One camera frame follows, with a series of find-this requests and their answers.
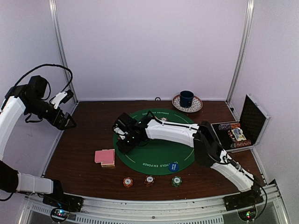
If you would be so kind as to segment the orange poker chip stack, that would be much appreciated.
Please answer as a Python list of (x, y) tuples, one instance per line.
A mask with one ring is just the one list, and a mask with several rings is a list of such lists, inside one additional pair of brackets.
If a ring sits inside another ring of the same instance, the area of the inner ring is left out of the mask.
[(123, 179), (124, 187), (129, 188), (129, 187), (133, 186), (133, 184), (134, 184), (133, 179), (130, 177), (126, 177)]

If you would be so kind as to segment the blue small blind button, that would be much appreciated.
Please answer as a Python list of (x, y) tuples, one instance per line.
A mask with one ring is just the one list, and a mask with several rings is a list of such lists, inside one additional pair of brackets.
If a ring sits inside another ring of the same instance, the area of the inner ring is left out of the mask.
[(173, 163), (170, 163), (168, 165), (168, 169), (171, 171), (171, 172), (178, 172), (179, 171), (179, 165), (175, 162)]

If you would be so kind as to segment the green poker chip stack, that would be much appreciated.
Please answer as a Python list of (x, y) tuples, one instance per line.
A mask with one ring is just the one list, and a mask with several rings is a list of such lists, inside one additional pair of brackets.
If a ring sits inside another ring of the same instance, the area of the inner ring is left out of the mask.
[(175, 176), (171, 180), (171, 185), (173, 187), (179, 187), (182, 184), (182, 178), (180, 176)]

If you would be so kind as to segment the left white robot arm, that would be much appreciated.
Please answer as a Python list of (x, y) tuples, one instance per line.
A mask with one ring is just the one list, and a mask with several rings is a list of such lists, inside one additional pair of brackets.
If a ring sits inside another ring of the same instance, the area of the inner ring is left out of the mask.
[[(40, 75), (31, 77), (28, 84), (10, 88), (0, 110), (1, 158), (4, 157), (11, 132), (22, 115), (27, 115), (26, 123), (31, 122), (29, 118), (34, 114), (38, 117), (37, 122), (45, 119), (61, 131), (76, 127), (71, 115), (63, 113), (59, 107), (73, 97), (73, 92), (61, 91), (50, 102), (46, 102), (44, 94), (47, 89), (50, 89), (50, 84)], [(49, 195), (49, 200), (57, 207), (67, 203), (60, 181), (20, 173), (3, 161), (0, 163), (0, 189), (11, 194), (23, 192)]]

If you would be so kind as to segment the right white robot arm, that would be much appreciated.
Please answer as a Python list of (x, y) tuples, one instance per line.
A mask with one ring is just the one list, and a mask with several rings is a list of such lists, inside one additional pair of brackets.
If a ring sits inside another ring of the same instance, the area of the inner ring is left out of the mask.
[(201, 124), (169, 122), (159, 119), (152, 111), (136, 120), (123, 113), (115, 121), (112, 130), (119, 136), (116, 145), (124, 154), (149, 140), (167, 140), (193, 148), (195, 161), (199, 165), (218, 171), (239, 189), (237, 199), (244, 206), (259, 203), (266, 195), (259, 180), (231, 158), (218, 142), (207, 121)]

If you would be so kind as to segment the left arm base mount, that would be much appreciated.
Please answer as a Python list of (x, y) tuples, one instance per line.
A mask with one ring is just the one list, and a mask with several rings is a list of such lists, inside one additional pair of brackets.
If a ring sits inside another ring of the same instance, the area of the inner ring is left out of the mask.
[(62, 198), (44, 195), (43, 203), (52, 207), (61, 208), (69, 212), (80, 212), (84, 199), (79, 196), (63, 195)]

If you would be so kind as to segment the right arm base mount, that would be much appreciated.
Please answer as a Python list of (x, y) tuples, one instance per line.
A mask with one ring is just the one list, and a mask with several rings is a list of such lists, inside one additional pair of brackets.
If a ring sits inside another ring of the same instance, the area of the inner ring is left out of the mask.
[(243, 209), (264, 201), (263, 196), (250, 192), (242, 192), (237, 195), (226, 196), (223, 198), (223, 200), (226, 211)]

